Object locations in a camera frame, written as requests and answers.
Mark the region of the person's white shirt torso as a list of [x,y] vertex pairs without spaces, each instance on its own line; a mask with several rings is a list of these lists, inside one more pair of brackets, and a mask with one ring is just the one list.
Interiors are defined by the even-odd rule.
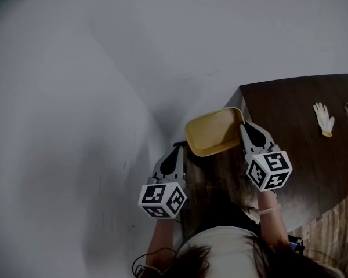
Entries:
[[209,269],[205,278],[259,278],[253,253],[255,234],[233,226],[217,226],[193,236],[179,250],[209,247]]

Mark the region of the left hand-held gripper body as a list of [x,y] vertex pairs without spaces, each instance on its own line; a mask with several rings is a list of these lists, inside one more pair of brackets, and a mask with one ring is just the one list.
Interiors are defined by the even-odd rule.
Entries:
[[187,201],[185,176],[183,146],[175,145],[155,164],[138,206],[151,218],[175,219]]

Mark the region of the yellow plastic tray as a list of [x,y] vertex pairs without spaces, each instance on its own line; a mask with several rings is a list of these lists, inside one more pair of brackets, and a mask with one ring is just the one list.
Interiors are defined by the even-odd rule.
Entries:
[[243,122],[239,108],[226,107],[189,121],[184,132],[196,156],[212,156],[241,144],[240,124]]

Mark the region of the white work glove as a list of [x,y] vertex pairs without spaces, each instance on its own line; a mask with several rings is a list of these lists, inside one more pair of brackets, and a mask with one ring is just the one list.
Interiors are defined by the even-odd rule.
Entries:
[[327,106],[323,105],[321,102],[315,103],[313,108],[323,136],[332,137],[335,118],[329,116]]

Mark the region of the person's right forearm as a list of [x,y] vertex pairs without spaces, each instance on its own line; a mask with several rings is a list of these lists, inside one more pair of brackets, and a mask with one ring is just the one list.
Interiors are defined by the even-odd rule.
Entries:
[[289,246],[288,233],[281,216],[281,205],[273,191],[257,192],[262,237],[270,246]]

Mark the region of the black and blue device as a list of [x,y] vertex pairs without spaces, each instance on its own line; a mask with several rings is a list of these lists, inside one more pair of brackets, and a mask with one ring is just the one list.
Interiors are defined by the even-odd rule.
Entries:
[[305,249],[303,239],[301,237],[288,235],[288,240],[289,240],[290,248],[293,251],[302,255]]

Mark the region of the person's left forearm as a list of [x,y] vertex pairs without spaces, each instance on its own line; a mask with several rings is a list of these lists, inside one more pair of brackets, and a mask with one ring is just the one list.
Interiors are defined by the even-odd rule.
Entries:
[[146,265],[165,272],[172,263],[176,251],[173,249],[175,221],[157,220],[154,233],[148,247]]

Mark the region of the dark wooden table white legs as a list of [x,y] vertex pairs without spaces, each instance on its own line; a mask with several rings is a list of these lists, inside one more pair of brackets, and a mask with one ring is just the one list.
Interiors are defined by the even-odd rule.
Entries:
[[[323,136],[313,105],[335,118]],[[266,129],[293,171],[277,191],[287,230],[321,217],[348,196],[348,74],[303,76],[240,86],[228,106]]]

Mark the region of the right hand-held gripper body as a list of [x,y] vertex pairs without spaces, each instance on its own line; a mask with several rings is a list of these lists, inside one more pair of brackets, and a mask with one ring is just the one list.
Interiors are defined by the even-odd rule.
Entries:
[[282,151],[268,131],[252,122],[240,124],[242,146],[247,163],[246,176],[259,191],[285,185],[292,173],[286,151]]

